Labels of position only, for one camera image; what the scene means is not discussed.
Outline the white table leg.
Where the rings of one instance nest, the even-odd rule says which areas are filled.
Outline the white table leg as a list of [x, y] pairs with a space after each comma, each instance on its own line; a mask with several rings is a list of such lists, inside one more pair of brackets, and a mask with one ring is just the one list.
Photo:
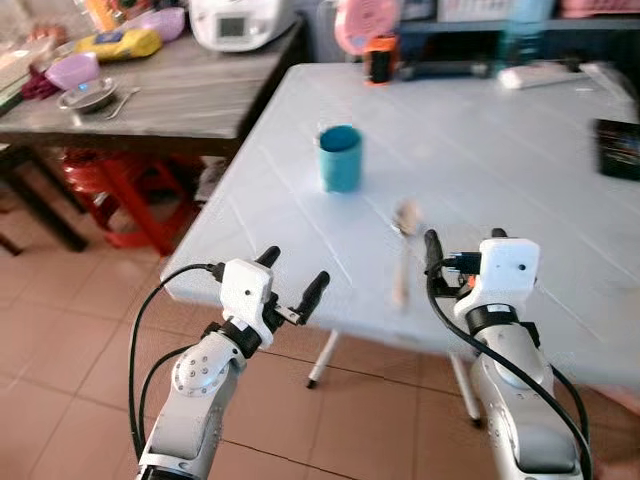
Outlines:
[[321, 376], [323, 376], [326, 367], [329, 366], [335, 351], [337, 351], [339, 339], [340, 333], [338, 330], [332, 330], [332, 332], [328, 334], [324, 347], [320, 349], [319, 355], [317, 355], [314, 362], [314, 366], [312, 366], [310, 374], [307, 376], [307, 389], [315, 389], [317, 384], [319, 384]]
[[457, 381], [460, 394], [465, 404], [467, 416], [470, 417], [472, 426], [476, 429], [484, 429], [483, 410], [481, 410], [480, 402], [477, 401], [474, 389], [471, 387], [470, 378], [468, 378], [468, 365], [457, 352], [449, 352], [447, 355], [451, 367], [454, 372], [454, 380]]

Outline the blue cup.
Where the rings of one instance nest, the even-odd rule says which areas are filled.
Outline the blue cup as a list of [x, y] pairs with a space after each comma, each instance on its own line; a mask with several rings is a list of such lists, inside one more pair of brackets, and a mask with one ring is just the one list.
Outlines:
[[317, 169], [328, 193], [360, 188], [364, 172], [364, 137], [351, 124], [330, 125], [316, 136]]

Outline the red plastic stool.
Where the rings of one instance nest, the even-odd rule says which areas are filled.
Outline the red plastic stool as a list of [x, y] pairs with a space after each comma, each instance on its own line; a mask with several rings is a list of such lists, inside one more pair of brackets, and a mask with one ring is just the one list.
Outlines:
[[[86, 207], [105, 241], [119, 250], [151, 247], [168, 256], [180, 228], [195, 219], [192, 191], [170, 170], [173, 155], [65, 148], [59, 159], [73, 195]], [[147, 197], [169, 193], [177, 206], [166, 218], [152, 214]]]

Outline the black box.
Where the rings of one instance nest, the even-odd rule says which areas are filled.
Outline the black box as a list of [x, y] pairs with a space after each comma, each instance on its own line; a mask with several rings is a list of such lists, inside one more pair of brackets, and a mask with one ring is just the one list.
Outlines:
[[604, 177], [640, 180], [640, 125], [595, 119], [596, 172]]

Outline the white power strip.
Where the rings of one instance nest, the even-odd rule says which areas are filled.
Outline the white power strip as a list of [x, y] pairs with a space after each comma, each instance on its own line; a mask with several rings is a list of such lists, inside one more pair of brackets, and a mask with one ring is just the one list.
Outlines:
[[607, 64], [598, 63], [598, 61], [580, 64], [576, 70], [556, 61], [536, 61], [521, 67], [499, 70], [497, 79], [500, 86], [506, 90], [526, 90], [526, 88], [548, 86], [548, 84], [580, 81], [591, 76], [602, 76], [607, 69]]

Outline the dark grey side table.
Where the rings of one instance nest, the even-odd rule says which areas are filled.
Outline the dark grey side table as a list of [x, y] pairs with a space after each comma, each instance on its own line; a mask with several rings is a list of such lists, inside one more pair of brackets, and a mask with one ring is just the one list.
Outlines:
[[0, 187], [61, 246], [84, 250], [86, 239], [29, 187], [18, 166], [35, 160], [38, 147], [236, 156], [285, 72], [310, 59], [307, 20], [288, 18], [283, 35], [250, 52], [212, 51], [183, 35], [151, 58], [108, 65], [102, 74], [120, 93], [133, 93], [115, 116], [76, 116], [55, 97], [15, 106], [0, 115]]

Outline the black and orange container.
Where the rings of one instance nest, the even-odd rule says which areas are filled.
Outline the black and orange container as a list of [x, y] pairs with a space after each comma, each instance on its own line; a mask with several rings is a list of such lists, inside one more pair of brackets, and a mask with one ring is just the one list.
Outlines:
[[397, 35], [371, 37], [364, 50], [367, 84], [389, 84], [396, 77], [399, 63]]

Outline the teal bottle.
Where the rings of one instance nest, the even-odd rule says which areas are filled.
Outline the teal bottle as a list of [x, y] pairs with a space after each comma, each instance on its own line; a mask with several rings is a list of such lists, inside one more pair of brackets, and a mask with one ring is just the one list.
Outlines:
[[541, 37], [556, 0], [509, 0], [509, 12], [500, 37], [499, 69], [521, 67], [538, 60]]

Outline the metal spoon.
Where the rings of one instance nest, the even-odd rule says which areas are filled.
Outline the metal spoon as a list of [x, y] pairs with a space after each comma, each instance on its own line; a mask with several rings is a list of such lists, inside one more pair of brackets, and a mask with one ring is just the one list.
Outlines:
[[141, 87], [129, 87], [127, 90], [118, 90], [115, 92], [115, 101], [111, 104], [109, 113], [100, 116], [100, 120], [105, 122], [105, 120], [115, 119], [116, 116], [119, 116], [124, 109], [124, 106], [127, 105], [127, 102], [132, 99], [133, 96], [136, 96], [138, 92], [142, 90]]

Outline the white rice cooker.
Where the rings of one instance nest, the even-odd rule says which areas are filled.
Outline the white rice cooker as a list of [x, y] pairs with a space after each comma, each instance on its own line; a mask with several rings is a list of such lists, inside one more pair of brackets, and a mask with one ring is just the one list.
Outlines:
[[270, 44], [294, 23], [294, 0], [189, 0], [189, 26], [198, 44], [247, 52]]

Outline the pink round appliance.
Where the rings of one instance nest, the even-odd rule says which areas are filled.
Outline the pink round appliance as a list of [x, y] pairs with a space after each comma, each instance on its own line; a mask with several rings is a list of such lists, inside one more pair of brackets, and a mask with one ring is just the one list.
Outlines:
[[392, 51], [404, 0], [335, 0], [334, 36], [340, 50], [364, 55], [370, 47]]

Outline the large purple plastic bowl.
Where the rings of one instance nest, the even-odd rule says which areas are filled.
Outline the large purple plastic bowl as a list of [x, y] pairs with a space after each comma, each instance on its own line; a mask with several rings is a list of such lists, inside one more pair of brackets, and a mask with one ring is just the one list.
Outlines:
[[122, 29], [154, 29], [164, 44], [177, 40], [186, 31], [188, 14], [182, 6], [150, 10], [122, 24]]

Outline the small purple plastic bowl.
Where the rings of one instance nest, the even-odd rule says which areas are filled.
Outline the small purple plastic bowl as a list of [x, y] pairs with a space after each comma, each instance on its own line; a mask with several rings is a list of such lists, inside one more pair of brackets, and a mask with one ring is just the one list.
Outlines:
[[46, 69], [45, 77], [60, 90], [76, 90], [81, 84], [99, 78], [99, 59], [92, 52], [73, 52]]

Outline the dark red cloth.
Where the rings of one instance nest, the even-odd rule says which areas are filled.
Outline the dark red cloth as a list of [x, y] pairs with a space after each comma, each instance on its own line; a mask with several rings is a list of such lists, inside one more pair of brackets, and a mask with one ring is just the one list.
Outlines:
[[29, 68], [29, 78], [26, 83], [20, 87], [23, 100], [44, 100], [63, 91], [63, 88], [56, 86], [44, 72], [35, 67]]

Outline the orange bottle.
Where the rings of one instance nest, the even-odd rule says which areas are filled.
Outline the orange bottle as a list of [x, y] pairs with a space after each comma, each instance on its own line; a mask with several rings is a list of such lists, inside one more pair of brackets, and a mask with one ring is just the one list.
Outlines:
[[125, 20], [125, 10], [120, 8], [119, 0], [81, 0], [81, 3], [96, 31], [111, 31]]

